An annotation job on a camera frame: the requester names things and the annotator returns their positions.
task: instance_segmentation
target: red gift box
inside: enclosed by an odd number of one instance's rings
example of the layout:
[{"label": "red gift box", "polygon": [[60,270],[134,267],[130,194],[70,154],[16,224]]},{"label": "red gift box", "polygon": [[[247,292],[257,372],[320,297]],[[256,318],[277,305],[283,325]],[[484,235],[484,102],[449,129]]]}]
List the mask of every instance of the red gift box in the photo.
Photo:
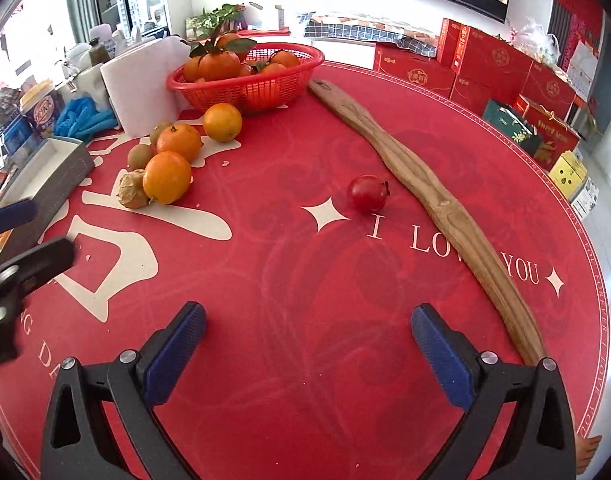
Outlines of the red gift box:
[{"label": "red gift box", "polygon": [[459,43],[461,27],[463,27],[461,23],[443,18],[439,46],[437,47],[437,61],[441,65],[452,66],[457,44]]},{"label": "red gift box", "polygon": [[532,58],[499,38],[463,25],[452,69],[459,77],[519,95]]},{"label": "red gift box", "polygon": [[566,118],[576,95],[574,89],[546,65],[534,61],[521,95]]},{"label": "red gift box", "polygon": [[450,67],[441,65],[436,59],[388,43],[377,43],[373,69],[423,86],[446,98],[450,97],[457,76]]},{"label": "red gift box", "polygon": [[542,105],[520,95],[514,109],[535,126],[537,133],[543,137],[543,142],[535,153],[535,161],[544,170],[550,171],[563,152],[577,147],[577,133]]},{"label": "red gift box", "polygon": [[479,117],[483,116],[490,99],[511,105],[516,102],[517,94],[503,88],[490,88],[478,81],[460,76],[457,76],[450,93],[450,101],[460,104]]}]

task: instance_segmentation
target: blue gripper pad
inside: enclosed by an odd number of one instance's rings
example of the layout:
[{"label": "blue gripper pad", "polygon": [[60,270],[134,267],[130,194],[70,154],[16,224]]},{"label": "blue gripper pad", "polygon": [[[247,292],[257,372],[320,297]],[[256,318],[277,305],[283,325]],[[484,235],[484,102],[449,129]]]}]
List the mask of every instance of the blue gripper pad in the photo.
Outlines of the blue gripper pad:
[{"label": "blue gripper pad", "polygon": [[148,339],[136,366],[146,407],[151,409],[168,401],[206,328],[205,309],[188,301],[166,328]]},{"label": "blue gripper pad", "polygon": [[37,214],[38,207],[31,198],[0,207],[0,233],[31,222]]},{"label": "blue gripper pad", "polygon": [[447,399],[467,411],[474,402],[479,381],[478,352],[463,334],[450,330],[429,303],[414,309],[410,325]]}]

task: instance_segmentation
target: cardboard box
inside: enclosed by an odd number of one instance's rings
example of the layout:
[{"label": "cardboard box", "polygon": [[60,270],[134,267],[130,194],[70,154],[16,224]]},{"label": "cardboard box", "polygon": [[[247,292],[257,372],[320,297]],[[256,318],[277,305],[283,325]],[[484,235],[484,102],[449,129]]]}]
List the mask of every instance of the cardboard box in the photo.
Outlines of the cardboard box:
[{"label": "cardboard box", "polygon": [[543,139],[512,108],[494,99],[488,101],[483,120],[494,126],[503,135],[519,145],[525,153],[534,156]]},{"label": "cardboard box", "polygon": [[519,95],[532,58],[499,38],[463,25],[452,69],[471,81]]},{"label": "cardboard box", "polygon": [[549,174],[564,197],[571,200],[588,176],[588,170],[574,153],[563,152]]},{"label": "cardboard box", "polygon": [[514,110],[535,126],[537,133],[543,137],[543,144],[535,153],[535,161],[544,170],[550,171],[563,152],[574,150],[579,143],[579,136],[571,126],[531,99],[520,95]]},{"label": "cardboard box", "polygon": [[583,187],[579,191],[579,194],[572,200],[572,209],[579,216],[581,220],[585,219],[597,205],[599,199],[599,189],[592,182],[592,179],[588,177],[583,184]]},{"label": "cardboard box", "polygon": [[377,43],[373,68],[423,86],[445,98],[450,97],[457,76],[450,67],[441,65],[436,59],[419,56],[389,43]]},{"label": "cardboard box", "polygon": [[460,104],[479,117],[483,116],[490,99],[509,105],[516,102],[517,94],[503,88],[490,88],[478,81],[459,76],[455,79],[450,93],[450,101]]},{"label": "cardboard box", "polygon": [[533,61],[521,95],[565,119],[574,101],[575,92],[550,67]]},{"label": "cardboard box", "polygon": [[443,18],[441,35],[437,45],[437,61],[443,66],[452,66],[457,44],[459,43],[461,27],[463,27],[461,23]]}]

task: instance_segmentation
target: white star design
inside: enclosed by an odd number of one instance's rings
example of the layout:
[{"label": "white star design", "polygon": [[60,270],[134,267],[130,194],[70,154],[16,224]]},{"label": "white star design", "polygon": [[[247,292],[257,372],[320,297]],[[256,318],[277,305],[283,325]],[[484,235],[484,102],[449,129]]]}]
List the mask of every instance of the white star design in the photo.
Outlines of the white star design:
[{"label": "white star design", "polygon": [[322,204],[312,207],[301,207],[301,209],[305,209],[316,220],[316,224],[318,226],[317,234],[321,232],[321,229],[323,229],[330,222],[335,220],[349,220],[349,218],[346,218],[336,210],[334,204],[332,203],[332,197],[327,199]]},{"label": "white star design", "polygon": [[565,285],[565,283],[563,283],[561,281],[561,279],[559,278],[559,275],[556,273],[556,270],[554,270],[554,267],[552,268],[552,272],[550,273],[550,275],[546,278],[554,287],[554,290],[556,291],[556,297],[559,297],[559,289]]}]

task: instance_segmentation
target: orange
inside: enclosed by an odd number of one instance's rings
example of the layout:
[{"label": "orange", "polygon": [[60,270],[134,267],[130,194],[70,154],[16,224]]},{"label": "orange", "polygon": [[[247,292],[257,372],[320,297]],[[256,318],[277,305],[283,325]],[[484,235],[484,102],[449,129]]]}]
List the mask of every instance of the orange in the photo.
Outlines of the orange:
[{"label": "orange", "polygon": [[143,174],[143,190],[154,202],[171,204],[188,190],[192,180],[189,162],[175,152],[154,155]]},{"label": "orange", "polygon": [[190,60],[185,63],[183,67],[183,77],[186,82],[194,83],[200,76],[198,74],[198,64],[201,62],[200,57],[192,57]]},{"label": "orange", "polygon": [[301,64],[299,58],[287,50],[279,50],[276,54],[274,54],[274,56],[272,56],[270,62],[281,63],[281,65],[283,65],[285,68],[292,68]]},{"label": "orange", "polygon": [[205,54],[198,65],[198,76],[206,81],[219,81],[237,77],[239,70],[240,60],[237,55],[224,50],[218,54]]},{"label": "orange", "polygon": [[260,74],[271,74],[274,72],[282,72],[285,70],[285,65],[282,65],[281,63],[270,63],[265,65],[262,69],[261,72],[259,72]]},{"label": "orange", "polygon": [[203,115],[205,133],[218,142],[230,142],[243,126],[240,111],[228,103],[210,106]]},{"label": "orange", "polygon": [[250,114],[276,108],[281,104],[281,86],[275,80],[248,84],[243,89],[243,100]]},{"label": "orange", "polygon": [[[232,40],[240,40],[240,36],[238,34],[235,34],[234,32],[228,32],[227,34],[224,34],[223,36],[221,36],[221,38],[219,38],[219,41],[216,42],[216,46],[218,48],[225,48],[225,46]],[[248,57],[248,53],[249,50],[246,50],[245,52],[240,52],[236,56],[239,58],[240,62],[243,62],[245,61],[245,58]]]},{"label": "orange", "polygon": [[252,67],[248,64],[245,63],[241,63],[240,64],[240,70],[239,70],[239,77],[243,77],[246,75],[252,75]]},{"label": "orange", "polygon": [[225,48],[225,45],[230,43],[232,40],[238,40],[239,38],[240,36],[235,32],[228,32],[219,38],[219,40],[216,42],[216,47]]},{"label": "orange", "polygon": [[201,136],[189,124],[172,124],[165,128],[156,141],[156,152],[175,152],[182,155],[188,162],[198,156],[203,146]]}]

